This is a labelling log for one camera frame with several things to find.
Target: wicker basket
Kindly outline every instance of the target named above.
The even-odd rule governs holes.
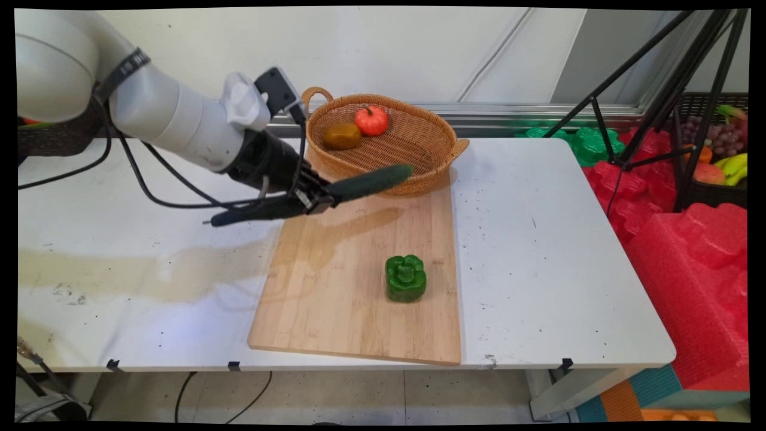
[[[396,163],[415,166],[412,176],[387,190],[392,194],[423,192],[432,187],[450,164],[467,147],[468,140],[458,140],[455,131],[438,115],[419,107],[376,94],[354,94],[333,99],[320,87],[303,92],[308,107],[314,94],[328,103],[315,110],[306,128],[309,145],[324,164],[346,178]],[[362,136],[362,143],[351,150],[329,150],[322,144],[328,127],[354,123],[356,112],[366,106],[383,108],[388,115],[388,129],[375,137]]]
[[[91,98],[79,117],[49,127],[19,127],[18,155],[74,156],[82,153],[103,125],[98,102]]]

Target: fruit basket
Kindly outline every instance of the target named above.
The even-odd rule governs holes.
[[[679,150],[682,143],[681,127],[690,115],[702,116],[705,106],[708,103],[709,93],[684,93],[675,107],[677,115],[673,114],[668,122],[670,132],[670,143],[673,150]],[[747,93],[721,93],[716,105],[730,105],[748,110]],[[724,117],[721,114],[713,114],[710,124],[723,123]],[[676,189],[679,188],[680,179],[686,171],[686,159],[684,157],[675,157],[673,159],[674,170],[676,174]],[[679,209],[685,209],[694,202],[705,203],[706,205],[716,207],[724,202],[733,203],[742,208],[748,208],[748,182],[743,179],[737,186],[718,186],[716,184],[701,183],[692,179],[689,189],[683,196],[678,196]]]
[[[17,131],[19,157],[63,157],[82,153],[103,125],[101,109],[91,98],[85,112],[72,120],[20,126]]]
[[[425,109],[377,94],[353,94],[334,99],[320,87],[303,92],[303,103],[308,107],[311,96],[317,93],[328,102],[309,117],[306,137],[316,155],[343,177],[406,163],[414,166],[412,176],[386,192],[423,192],[429,190],[468,147],[468,140],[458,140],[443,118]],[[330,126],[354,123],[357,111],[369,106],[380,107],[388,115],[388,128],[384,133],[363,136],[362,143],[350,150],[331,150],[322,144],[322,137]]]

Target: black basket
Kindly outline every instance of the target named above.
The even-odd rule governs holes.
[[[670,118],[670,144],[673,146],[673,150],[681,149],[681,137],[678,135],[681,124],[686,121],[689,115],[701,116],[705,110],[705,106],[710,98],[710,93],[684,93],[681,95],[678,103],[676,104],[675,114]],[[721,93],[716,105],[730,105],[748,111],[748,94],[747,93]],[[713,118],[710,120],[710,124],[722,123],[724,117],[721,114],[713,114]],[[686,160],[684,157],[673,158],[673,168],[676,174],[676,190],[679,189],[680,181],[684,178],[683,173],[686,171]],[[741,206],[744,209],[748,208],[748,182],[746,179],[737,184],[737,186],[717,186],[716,184],[700,183],[695,179],[689,184],[689,188],[684,193],[684,196],[678,196],[678,203],[680,209],[692,205],[694,202],[704,203],[706,205],[716,207],[724,202],[733,203]]]
[[[74,156],[82,153],[103,125],[98,102],[91,98],[88,108],[73,120],[49,127],[18,128],[18,156]]]

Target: red foam packaging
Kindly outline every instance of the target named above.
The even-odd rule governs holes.
[[[749,391],[747,210],[656,214],[625,252],[676,345],[683,388]]]
[[[630,142],[636,129],[634,127],[629,133],[620,135],[620,140]],[[650,130],[632,161],[646,160],[669,151],[669,133],[665,130],[659,133]],[[583,168],[583,172],[606,212],[617,185],[620,168],[602,161],[589,170]],[[631,172],[623,173],[612,202],[609,220],[623,247],[633,239],[649,217],[658,212],[671,212],[675,201],[676,182],[670,160],[638,166]]]

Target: wooden cutting board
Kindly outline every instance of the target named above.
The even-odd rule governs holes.
[[[250,348],[459,364],[449,181],[445,175],[420,195],[378,194],[286,220]],[[409,254],[423,260],[426,293],[409,304],[389,301],[385,261]]]

